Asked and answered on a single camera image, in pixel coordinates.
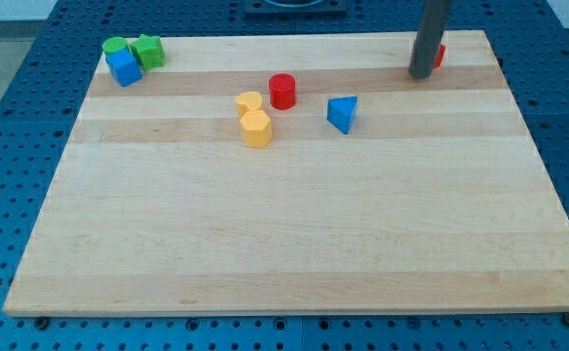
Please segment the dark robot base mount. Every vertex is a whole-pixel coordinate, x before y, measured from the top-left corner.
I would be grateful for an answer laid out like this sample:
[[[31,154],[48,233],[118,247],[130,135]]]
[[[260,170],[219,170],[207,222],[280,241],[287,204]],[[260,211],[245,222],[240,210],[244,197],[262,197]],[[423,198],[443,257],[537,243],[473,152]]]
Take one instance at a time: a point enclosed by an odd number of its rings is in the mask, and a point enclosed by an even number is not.
[[[242,0],[246,18],[268,16],[345,16],[348,0]]]

